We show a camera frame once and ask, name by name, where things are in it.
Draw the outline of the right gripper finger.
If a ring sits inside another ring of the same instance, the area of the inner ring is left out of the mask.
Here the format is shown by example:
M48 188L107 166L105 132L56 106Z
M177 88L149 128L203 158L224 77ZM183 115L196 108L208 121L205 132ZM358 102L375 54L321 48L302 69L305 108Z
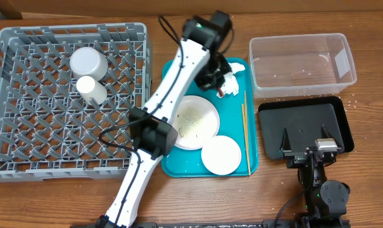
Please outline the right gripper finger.
M290 144L290 140L289 140L289 136L288 136L288 132L287 132L286 127L283 128L282 142L281 142L279 151L281 153L291 152L291 144Z
M333 139L338 149L344 148L342 144L327 130L324 124L321 126L321 135L322 135L322 139Z

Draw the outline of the red sauce packet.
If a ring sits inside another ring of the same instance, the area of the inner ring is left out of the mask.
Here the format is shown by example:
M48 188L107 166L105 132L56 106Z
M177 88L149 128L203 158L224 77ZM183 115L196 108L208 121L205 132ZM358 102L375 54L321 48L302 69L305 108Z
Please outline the red sauce packet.
M222 98L222 97L223 97L223 92L222 92L221 88L218 87L217 90L218 90L218 96L219 96L219 98Z

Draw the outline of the white plastic cup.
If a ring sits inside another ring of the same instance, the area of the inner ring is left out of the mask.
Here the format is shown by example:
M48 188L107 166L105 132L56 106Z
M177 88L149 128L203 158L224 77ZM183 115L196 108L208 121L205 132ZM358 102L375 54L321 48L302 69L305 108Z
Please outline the white plastic cup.
M86 103L93 98L100 105L107 98L106 88L90 76L83 76L77 80L76 88Z

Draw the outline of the grey bowl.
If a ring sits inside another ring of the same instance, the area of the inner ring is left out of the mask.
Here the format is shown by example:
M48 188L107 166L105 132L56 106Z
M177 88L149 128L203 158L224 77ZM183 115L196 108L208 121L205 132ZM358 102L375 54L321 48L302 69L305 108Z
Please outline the grey bowl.
M70 68L73 76L79 79L90 76L100 81L108 71L107 57L91 47L77 49L70 57Z

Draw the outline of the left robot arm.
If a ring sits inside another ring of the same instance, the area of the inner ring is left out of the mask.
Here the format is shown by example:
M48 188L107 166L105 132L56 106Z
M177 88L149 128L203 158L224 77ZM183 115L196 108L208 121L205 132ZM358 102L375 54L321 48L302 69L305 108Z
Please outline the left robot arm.
M178 50L159 87L142 108L132 108L129 120L102 131L105 145L130 153L130 163L118 194L96 227L131 227L150 177L167 156L178 137L173 119L191 82L202 91L218 90L229 64L219 50L227 34L234 32L230 16L216 11L209 20L188 19L179 36L168 20L159 16L162 29L177 43Z

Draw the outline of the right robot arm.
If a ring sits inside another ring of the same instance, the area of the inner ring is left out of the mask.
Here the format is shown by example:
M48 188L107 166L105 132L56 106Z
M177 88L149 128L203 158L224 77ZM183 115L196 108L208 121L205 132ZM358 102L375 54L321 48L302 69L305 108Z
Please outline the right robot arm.
M325 126L321 126L321 138L315 140L315 145L302 152L292 151L287 129L284 128L279 151L287 160L287 168L298 170L298 181L303 191L280 209L273 226L349 227L349 222L341 217L347 213L350 188L343 182L328 180L325 174L325 167L336 162L342 148ZM282 212L301 197L305 199L306 211L297 214L293 220L281 222Z

